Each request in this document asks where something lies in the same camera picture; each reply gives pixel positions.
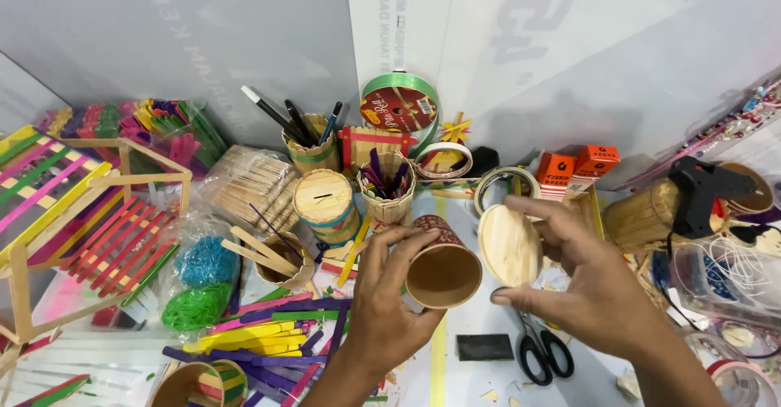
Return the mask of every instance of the scissors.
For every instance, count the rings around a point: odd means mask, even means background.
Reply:
[[[572,354],[570,354],[567,345],[559,337],[556,337],[542,326],[540,321],[529,312],[519,312],[519,314],[526,332],[521,338],[521,345],[517,348],[518,361],[521,363],[521,368],[526,376],[539,386],[547,386],[553,382],[554,373],[561,378],[571,377],[572,373],[575,372],[575,363],[572,362]],[[564,353],[566,362],[563,368],[559,365],[556,355],[553,353],[554,347],[559,348]],[[535,375],[529,367],[529,352],[534,355],[537,365],[542,369],[542,379]]]

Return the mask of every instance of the black scissor handle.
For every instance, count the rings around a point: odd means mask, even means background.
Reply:
[[[572,354],[570,354],[567,345],[561,341],[561,338],[556,337],[548,330],[542,330],[540,332],[540,341],[542,342],[542,347],[545,348],[545,352],[548,354],[548,364],[551,365],[553,373],[561,378],[571,377],[572,373],[575,372],[575,362],[572,361]],[[564,371],[561,371],[561,367],[558,365],[558,361],[556,361],[556,356],[553,355],[552,344],[555,344],[564,352],[564,357],[567,360],[567,367]]]
[[[534,372],[532,372],[532,369],[529,367],[529,362],[526,362],[527,352],[531,352],[532,355],[534,355],[534,359],[537,361],[540,369],[542,369],[542,380],[538,378]],[[521,346],[518,348],[518,361],[521,362],[521,368],[523,369],[523,372],[535,384],[540,386],[547,386],[553,382],[553,373],[551,372],[551,367],[548,365],[548,361],[545,359],[545,355],[543,355],[540,348],[537,347],[537,343],[532,340],[532,337],[528,335],[523,336],[523,339],[521,340]]]

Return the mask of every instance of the red printed paper cup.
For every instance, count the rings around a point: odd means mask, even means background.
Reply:
[[[468,301],[483,280],[480,258],[439,216],[423,215],[412,225],[439,229],[440,236],[412,259],[405,281],[409,297],[433,309],[453,308]]]

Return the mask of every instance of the marker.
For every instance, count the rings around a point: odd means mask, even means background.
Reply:
[[[241,86],[241,91],[244,92],[244,94],[247,95],[247,97],[252,101],[252,103],[258,105],[261,110],[265,111],[269,116],[271,116],[272,119],[274,119],[274,122],[279,123],[279,125],[282,127],[283,130],[288,134],[288,136],[294,138],[301,146],[306,146],[307,148],[312,146],[312,143],[306,138],[301,135],[298,131],[296,131],[293,127],[290,126],[290,123],[287,122],[287,120],[284,119],[279,113],[274,111],[273,108],[271,108],[270,105],[266,103],[266,101],[260,99],[260,96],[255,94],[254,91],[252,91],[249,87],[246,85]]]
[[[331,131],[334,128],[334,123],[337,122],[337,117],[339,117],[339,112],[341,111],[341,102],[337,102],[337,104],[334,106],[334,113],[331,115],[330,119],[328,119],[328,125],[326,125],[326,130],[323,131],[323,136],[320,137],[320,143],[324,144],[328,140],[328,136],[331,135]]]
[[[309,140],[309,143],[314,144],[316,139],[312,137],[309,130],[306,129],[306,124],[301,118],[301,114],[299,114],[298,110],[293,106],[293,103],[289,99],[285,99],[285,106],[288,107],[290,118],[293,119],[293,122],[295,122],[296,126],[298,126],[298,129],[301,130],[304,136],[306,136],[306,138]]]

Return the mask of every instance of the plastic bag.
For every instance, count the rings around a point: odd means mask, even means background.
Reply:
[[[217,214],[251,233],[268,234],[268,223],[287,231],[296,222],[295,168],[278,153],[234,145],[214,165],[194,194]]]
[[[159,310],[163,325],[191,341],[223,316],[240,270],[238,255],[222,247],[236,241],[230,225],[194,209],[162,230],[163,241],[178,241],[174,259],[160,272]]]

